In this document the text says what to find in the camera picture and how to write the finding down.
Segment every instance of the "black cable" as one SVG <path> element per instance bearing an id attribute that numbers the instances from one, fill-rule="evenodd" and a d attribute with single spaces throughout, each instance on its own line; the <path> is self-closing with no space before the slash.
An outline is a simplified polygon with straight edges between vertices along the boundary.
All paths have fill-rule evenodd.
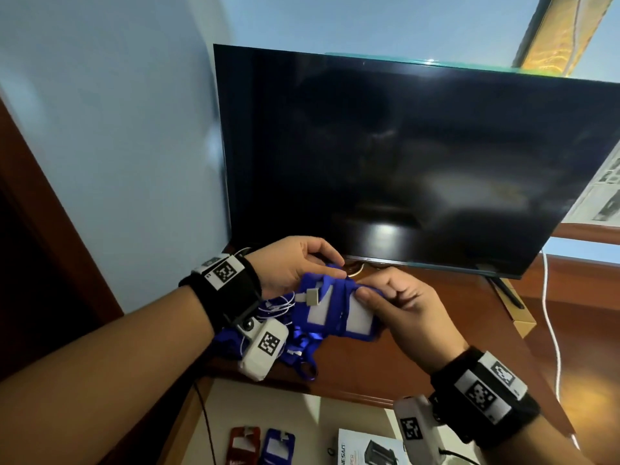
<path id="1" fill-rule="evenodd" d="M 478 464 L 478 462 L 474 462 L 474 461 L 473 461 L 473 460 L 471 460 L 470 458 L 465 457 L 465 455 L 457 454 L 456 452 L 452 452 L 452 451 L 450 451 L 450 450 L 443 450 L 443 449 L 439 449 L 439 453 L 440 453 L 441 455 L 452 455 L 452 456 L 454 456 L 454 457 L 458 457 L 459 459 L 464 460 L 464 461 L 466 461 L 466 462 L 473 463 L 473 464 L 475 464 L 475 465 L 479 465 L 479 464 Z"/>
<path id="2" fill-rule="evenodd" d="M 209 433 L 209 444 L 211 445 L 211 457 L 213 458 L 213 465 L 217 465 L 217 462 L 215 461 L 215 452 L 213 452 L 213 439 L 211 438 L 211 427 L 209 426 L 209 418 L 206 416 L 205 401 L 204 399 L 202 399 L 202 395 L 200 394 L 200 390 L 198 389 L 198 385 L 196 384 L 196 382 L 194 382 L 194 388 L 196 389 L 196 393 L 198 394 L 200 406 L 202 406 L 202 414 L 205 416 L 206 431 Z"/>

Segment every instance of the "person's left hand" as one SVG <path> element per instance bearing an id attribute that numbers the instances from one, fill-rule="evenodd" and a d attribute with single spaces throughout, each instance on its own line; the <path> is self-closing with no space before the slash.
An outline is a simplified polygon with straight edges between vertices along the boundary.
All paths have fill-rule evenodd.
<path id="1" fill-rule="evenodd" d="M 336 265 L 345 264 L 333 246 L 317 237 L 286 237 L 250 253 L 245 259 L 259 276 L 263 298 L 272 299 L 296 290 L 307 272 L 337 279 L 346 277 L 345 271 L 327 267 L 313 253 L 322 254 Z"/>

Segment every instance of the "hand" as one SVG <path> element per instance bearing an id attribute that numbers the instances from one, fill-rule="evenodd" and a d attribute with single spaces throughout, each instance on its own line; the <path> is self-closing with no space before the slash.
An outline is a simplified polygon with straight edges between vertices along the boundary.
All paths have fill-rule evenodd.
<path id="1" fill-rule="evenodd" d="M 398 347 L 428 374 L 458 357 L 469 347 L 456 329 L 435 289 L 396 268 L 376 272 L 360 284 L 355 297 L 389 328 Z"/>
<path id="2" fill-rule="evenodd" d="M 263 298 L 272 299 L 296 290 L 307 272 L 346 278 L 345 271 L 327 267 L 312 253 L 321 253 L 339 266 L 345 264 L 333 246 L 317 237 L 286 237 L 250 253 L 245 259 L 259 275 Z"/>

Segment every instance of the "newspaper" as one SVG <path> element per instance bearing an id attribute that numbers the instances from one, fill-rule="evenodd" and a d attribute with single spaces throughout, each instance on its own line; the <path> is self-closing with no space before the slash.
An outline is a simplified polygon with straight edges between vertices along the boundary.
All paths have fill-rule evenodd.
<path id="1" fill-rule="evenodd" d="M 563 222 L 620 227 L 620 143 L 594 175 Z"/>

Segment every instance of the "television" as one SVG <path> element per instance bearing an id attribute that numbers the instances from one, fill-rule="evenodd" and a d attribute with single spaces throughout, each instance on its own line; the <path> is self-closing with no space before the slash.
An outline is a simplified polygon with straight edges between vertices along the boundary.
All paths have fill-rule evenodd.
<path id="1" fill-rule="evenodd" d="M 232 242 L 519 278 L 620 140 L 620 84 L 214 46 Z"/>

